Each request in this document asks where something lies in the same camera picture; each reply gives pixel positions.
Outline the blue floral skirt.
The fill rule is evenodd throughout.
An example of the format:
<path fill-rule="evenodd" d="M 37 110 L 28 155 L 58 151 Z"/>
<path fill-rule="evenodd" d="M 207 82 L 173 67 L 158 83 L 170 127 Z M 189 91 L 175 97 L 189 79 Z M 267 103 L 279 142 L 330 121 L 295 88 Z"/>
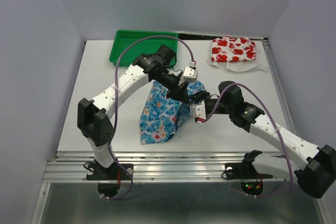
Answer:
<path fill-rule="evenodd" d="M 165 143 L 190 118 L 189 106 L 166 97 L 168 89 L 154 81 L 140 116 L 140 143 Z"/>

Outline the red poppy white skirt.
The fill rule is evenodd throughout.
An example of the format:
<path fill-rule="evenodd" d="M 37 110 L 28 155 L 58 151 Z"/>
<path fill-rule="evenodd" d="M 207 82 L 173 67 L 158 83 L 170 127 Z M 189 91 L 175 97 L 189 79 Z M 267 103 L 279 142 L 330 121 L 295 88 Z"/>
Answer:
<path fill-rule="evenodd" d="M 245 62 L 253 61 L 256 57 L 256 44 L 249 38 L 224 36 L 213 39 L 211 62 Z"/>

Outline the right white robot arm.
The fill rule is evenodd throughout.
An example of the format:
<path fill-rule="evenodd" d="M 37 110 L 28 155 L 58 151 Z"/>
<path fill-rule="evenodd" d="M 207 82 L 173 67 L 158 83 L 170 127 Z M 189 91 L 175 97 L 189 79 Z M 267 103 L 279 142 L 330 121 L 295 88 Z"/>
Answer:
<path fill-rule="evenodd" d="M 258 107 L 244 100 L 243 87 L 225 81 L 218 86 L 217 99 L 206 91 L 192 95 L 191 116 L 203 124 L 214 114 L 228 115 L 235 126 L 266 141 L 282 155 L 253 150 L 246 153 L 241 162 L 227 164 L 222 178 L 247 181 L 276 177 L 298 185 L 313 198 L 322 198 L 335 182 L 335 149 L 305 141 L 277 124 L 264 104 Z"/>

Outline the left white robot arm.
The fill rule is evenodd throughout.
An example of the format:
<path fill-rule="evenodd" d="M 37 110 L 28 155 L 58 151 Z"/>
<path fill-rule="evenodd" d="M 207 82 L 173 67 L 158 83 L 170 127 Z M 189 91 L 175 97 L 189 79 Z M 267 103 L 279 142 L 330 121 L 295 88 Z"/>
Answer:
<path fill-rule="evenodd" d="M 131 95 L 154 80 L 167 88 L 169 98 L 188 103 L 183 74 L 170 73 L 166 66 L 175 56 L 176 53 L 165 45 L 153 54 L 140 54 L 102 93 L 91 100 L 79 101 L 77 127 L 90 143 L 95 161 L 100 165 L 98 171 L 104 178 L 113 178 L 117 172 L 117 159 L 110 147 L 116 127 L 110 120 L 118 118 L 118 108 Z"/>

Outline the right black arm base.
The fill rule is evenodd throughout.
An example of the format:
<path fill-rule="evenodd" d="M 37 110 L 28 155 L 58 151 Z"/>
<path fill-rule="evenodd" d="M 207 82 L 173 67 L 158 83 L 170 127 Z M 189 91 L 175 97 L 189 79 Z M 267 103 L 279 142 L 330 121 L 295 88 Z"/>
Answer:
<path fill-rule="evenodd" d="M 233 180 L 233 179 L 257 179 L 263 177 L 265 179 L 273 178 L 272 175 L 269 174 L 261 174 L 256 171 L 253 167 L 253 162 L 256 157 L 261 155 L 261 151 L 253 150 L 250 153 L 246 153 L 241 162 L 238 163 L 226 163 L 225 169 L 222 172 L 222 178 L 225 180 Z"/>

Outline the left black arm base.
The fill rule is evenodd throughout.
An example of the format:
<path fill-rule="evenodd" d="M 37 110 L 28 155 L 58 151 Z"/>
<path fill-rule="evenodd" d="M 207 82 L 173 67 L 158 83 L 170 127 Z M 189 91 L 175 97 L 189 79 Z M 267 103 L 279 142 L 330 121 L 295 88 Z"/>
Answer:
<path fill-rule="evenodd" d="M 109 168 L 104 168 L 97 162 L 85 162 L 83 167 L 87 172 L 86 180 L 88 181 L 130 181 L 133 173 L 133 164 L 122 164 L 125 171 L 115 163 Z"/>

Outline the white crumpled skirt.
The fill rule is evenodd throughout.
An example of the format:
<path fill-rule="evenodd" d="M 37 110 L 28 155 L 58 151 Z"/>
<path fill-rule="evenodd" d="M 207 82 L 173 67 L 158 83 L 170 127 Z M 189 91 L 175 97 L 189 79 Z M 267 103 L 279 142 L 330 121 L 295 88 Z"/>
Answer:
<path fill-rule="evenodd" d="M 245 62 L 230 62 L 230 63 L 218 63 L 218 62 L 211 62 L 210 58 L 212 55 L 212 46 L 211 46 L 211 55 L 208 57 L 207 62 L 215 67 L 233 71 L 233 72 L 247 72 L 247 71 L 268 71 L 269 67 L 267 64 L 267 60 L 261 55 L 261 50 L 257 48 L 257 57 L 253 61 L 245 61 Z"/>

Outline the green plastic tray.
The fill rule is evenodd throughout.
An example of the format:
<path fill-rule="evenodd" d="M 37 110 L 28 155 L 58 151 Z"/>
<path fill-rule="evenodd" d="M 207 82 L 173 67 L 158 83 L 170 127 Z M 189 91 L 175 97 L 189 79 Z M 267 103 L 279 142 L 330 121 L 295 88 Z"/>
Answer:
<path fill-rule="evenodd" d="M 118 30 L 115 34 L 115 39 L 110 53 L 110 62 L 116 65 L 121 53 L 128 48 L 132 43 L 150 36 L 165 35 L 178 37 L 177 33 L 162 32 L 162 31 L 142 31 L 142 30 Z M 173 51 L 177 51 L 178 41 L 169 38 L 151 38 L 142 41 L 132 48 L 130 48 L 122 57 L 119 67 L 128 67 L 133 60 L 140 54 L 150 55 L 155 53 L 159 47 L 164 44 L 171 48 Z"/>

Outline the aluminium rail frame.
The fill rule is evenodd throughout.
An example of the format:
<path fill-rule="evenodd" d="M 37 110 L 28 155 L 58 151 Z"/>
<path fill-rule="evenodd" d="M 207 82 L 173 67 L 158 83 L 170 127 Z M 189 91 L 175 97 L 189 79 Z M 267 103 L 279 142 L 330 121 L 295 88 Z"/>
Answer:
<path fill-rule="evenodd" d="M 86 180 L 83 163 L 93 159 L 76 127 L 77 101 L 105 89 L 114 75 L 111 40 L 86 42 L 56 157 L 45 168 L 32 223 L 333 223 L 324 199 L 299 188 L 252 199 L 236 180 L 221 174 L 227 163 L 251 150 L 274 154 L 273 147 L 235 127 L 229 119 L 207 125 L 186 122 L 165 144 L 141 145 L 137 122 L 150 87 L 121 110 L 113 148 L 122 163 L 134 165 L 134 184 L 125 199 L 101 199 L 97 183 Z M 212 132 L 205 138 L 206 130 Z"/>

